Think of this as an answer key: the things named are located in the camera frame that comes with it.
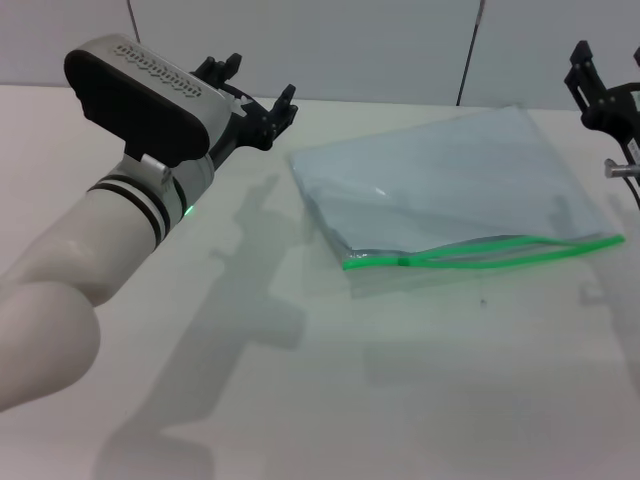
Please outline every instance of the transparent plastic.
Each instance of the transparent plastic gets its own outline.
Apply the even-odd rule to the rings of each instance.
[[[516,107],[300,151],[291,166],[345,269],[501,268],[624,241]]]

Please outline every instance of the black stripe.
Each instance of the black stripe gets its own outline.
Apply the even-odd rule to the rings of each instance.
[[[145,217],[147,217],[147,220],[149,220],[149,223],[151,224],[153,234],[156,237],[156,248],[158,248],[158,245],[160,245],[160,242],[162,242],[160,224],[158,223],[158,219],[156,218],[156,216],[151,210],[149,210],[149,207],[142,200],[140,200],[135,196],[135,194],[131,193],[126,188],[121,187],[120,185],[113,185],[112,183],[98,183],[89,189],[89,191],[92,190],[107,190],[109,192],[116,193],[121,197],[126,198],[136,207],[138,207],[138,209],[144,214]]]
[[[169,217],[169,211],[167,210],[167,207],[164,206],[164,203],[162,203],[162,200],[158,198],[158,196],[151,189],[149,189],[143,183],[125,175],[107,175],[100,181],[104,182],[105,180],[117,180],[119,182],[126,183],[127,185],[131,185],[133,188],[137,188],[142,193],[144,193],[160,212],[160,216],[164,221],[165,238],[167,237],[167,235],[169,235],[169,231],[171,230],[171,218]]]
[[[184,214],[187,213],[187,197],[184,196],[184,190],[182,190],[182,185],[178,182],[176,177],[173,177],[173,185],[176,187],[176,193],[178,194],[178,198],[180,199],[180,205],[182,205],[182,215],[180,215],[180,220],[184,217]]]

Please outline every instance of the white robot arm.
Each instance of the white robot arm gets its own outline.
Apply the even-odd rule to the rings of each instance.
[[[0,277],[0,411],[82,377],[100,344],[94,307],[166,238],[236,148],[269,150],[291,125],[295,88],[266,110],[226,84],[240,60],[209,57],[189,74],[121,35],[67,55],[85,116],[126,147]]]

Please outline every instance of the ziplock bag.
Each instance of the ziplock bag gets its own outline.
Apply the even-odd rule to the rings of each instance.
[[[500,268],[624,241],[516,107],[294,154],[343,268]]]

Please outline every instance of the black cable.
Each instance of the black cable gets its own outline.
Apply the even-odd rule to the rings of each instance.
[[[464,73],[462,74],[462,82],[460,83],[460,90],[458,91],[458,100],[456,100],[456,107],[460,106],[460,101],[462,100],[462,92],[464,91],[464,84],[467,82],[467,73],[469,73],[469,65],[471,64],[471,56],[473,55],[473,47],[476,44],[476,37],[478,36],[478,28],[480,27],[482,14],[484,13],[485,2],[486,0],[480,0],[480,6],[478,7],[476,25],[473,27],[473,36],[471,37],[471,45],[469,45],[469,53],[467,53],[467,63],[464,66]]]
[[[138,33],[138,24],[136,17],[133,14],[133,7],[131,6],[131,0],[127,0],[127,8],[129,9],[129,18],[131,18],[131,25],[133,26],[133,33],[136,36],[136,42],[140,43],[140,34]]]
[[[638,205],[638,209],[640,209],[640,196],[638,195],[638,191],[633,187],[633,184],[631,183],[631,180],[629,180],[628,178],[623,178],[624,183],[627,184],[627,186],[629,187],[629,190],[631,190],[631,194],[633,195],[633,198],[636,200],[636,205]]]

